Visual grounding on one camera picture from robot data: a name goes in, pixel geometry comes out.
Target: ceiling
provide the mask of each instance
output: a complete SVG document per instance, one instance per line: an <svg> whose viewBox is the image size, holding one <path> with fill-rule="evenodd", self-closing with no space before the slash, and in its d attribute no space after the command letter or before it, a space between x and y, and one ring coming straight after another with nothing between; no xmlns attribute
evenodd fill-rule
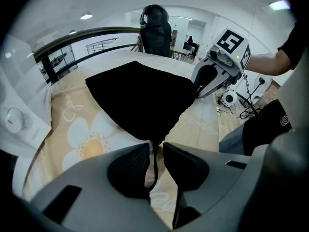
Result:
<svg viewBox="0 0 309 232"><path fill-rule="evenodd" d="M267 9L263 11L272 1L275 0L228 0L249 12L259 8L272 21L284 19L286 12L276 13L277 19L273 14L268 14ZM211 0L30 0L12 26L11 34L33 46L45 35L55 33L56 38L59 38L67 35L71 29L89 29L116 13L133 11L154 3L212 8ZM91 12L93 17L80 20L81 14L86 11Z"/></svg>

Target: black office chair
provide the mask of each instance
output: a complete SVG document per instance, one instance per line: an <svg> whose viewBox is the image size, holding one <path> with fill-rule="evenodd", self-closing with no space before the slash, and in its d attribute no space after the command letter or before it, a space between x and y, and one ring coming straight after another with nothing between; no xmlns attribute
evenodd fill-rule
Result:
<svg viewBox="0 0 309 232"><path fill-rule="evenodd" d="M169 57L171 28L169 15L160 5L149 5L140 16L140 35L146 53Z"/></svg>
<svg viewBox="0 0 309 232"><path fill-rule="evenodd" d="M193 53L189 53L188 57L195 58L195 56L197 55L198 48L199 48L199 45L196 45L196 47L194 48Z"/></svg>

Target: desk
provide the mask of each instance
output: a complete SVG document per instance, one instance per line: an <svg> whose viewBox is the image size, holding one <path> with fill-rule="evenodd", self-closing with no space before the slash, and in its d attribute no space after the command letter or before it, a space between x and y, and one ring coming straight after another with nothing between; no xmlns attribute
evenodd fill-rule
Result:
<svg viewBox="0 0 309 232"><path fill-rule="evenodd" d="M174 46L171 46L169 48L169 57L176 59L176 60L181 60L184 58L184 56L187 56L189 53L191 53L191 50L185 50L185 49L175 49Z"/></svg>
<svg viewBox="0 0 309 232"><path fill-rule="evenodd" d="M191 77L194 69L193 65L175 59L121 50L99 55L56 82L51 98L52 130L29 171L23 191L27 201L79 161L143 143L115 124L99 107L85 85L86 78L135 60L186 78ZM160 101L156 101L155 105L161 105ZM180 116L165 141L218 152L218 131L216 105L212 96L208 96L194 101ZM165 169L162 153L160 148L157 155L159 180L150 193L151 206L171 228L177 185ZM148 183L154 176L152 165L153 161L146 175Z"/></svg>

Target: person's arm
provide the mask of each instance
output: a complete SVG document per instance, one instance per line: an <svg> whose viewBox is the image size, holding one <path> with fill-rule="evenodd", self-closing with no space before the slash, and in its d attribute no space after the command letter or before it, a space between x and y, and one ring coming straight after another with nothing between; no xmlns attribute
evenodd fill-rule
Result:
<svg viewBox="0 0 309 232"><path fill-rule="evenodd" d="M278 48L275 55L251 55L246 70L264 75L281 75L294 69L304 51L308 30L298 22L295 23L288 40Z"/></svg>
<svg viewBox="0 0 309 232"><path fill-rule="evenodd" d="M275 55L251 55L246 70L264 75L282 75L292 67L291 61L282 50Z"/></svg>

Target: railing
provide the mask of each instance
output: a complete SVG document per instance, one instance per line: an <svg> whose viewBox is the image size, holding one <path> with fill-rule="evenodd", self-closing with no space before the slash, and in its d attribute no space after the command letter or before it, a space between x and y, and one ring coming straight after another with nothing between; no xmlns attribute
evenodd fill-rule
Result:
<svg viewBox="0 0 309 232"><path fill-rule="evenodd" d="M139 28L128 28L128 27L106 27L106 28L97 28L97 29L88 29L84 31L77 32L72 35L67 35L62 38L59 38L53 42L50 42L49 44L45 45L44 47L40 48L38 51L36 51L33 56L36 62L42 61L43 67L45 68L46 74L48 75L48 79L46 80L48 83L52 82L55 83L59 80L59 76L65 71L67 71L69 68L72 66L86 60L89 58L92 58L96 55L113 51L116 49L121 49L125 47L130 47L130 46L135 46L133 50L139 50L142 51L142 43L141 39L139 38L139 41L135 44L126 44L126 45L120 45L108 49L103 49L94 53L91 53L83 58L77 59L66 66L62 67L59 71L55 72L52 63L49 60L49 55L52 54L53 52L70 45L74 42L81 41L84 39L88 39L91 37L95 36L100 36L100 35L107 35L107 34L115 34L115 33L140 33Z"/></svg>
<svg viewBox="0 0 309 232"><path fill-rule="evenodd" d="M110 43L113 43L118 38L112 38L104 41L95 42L93 44L86 45L88 54L95 53L98 51L104 50L104 48L107 48Z"/></svg>

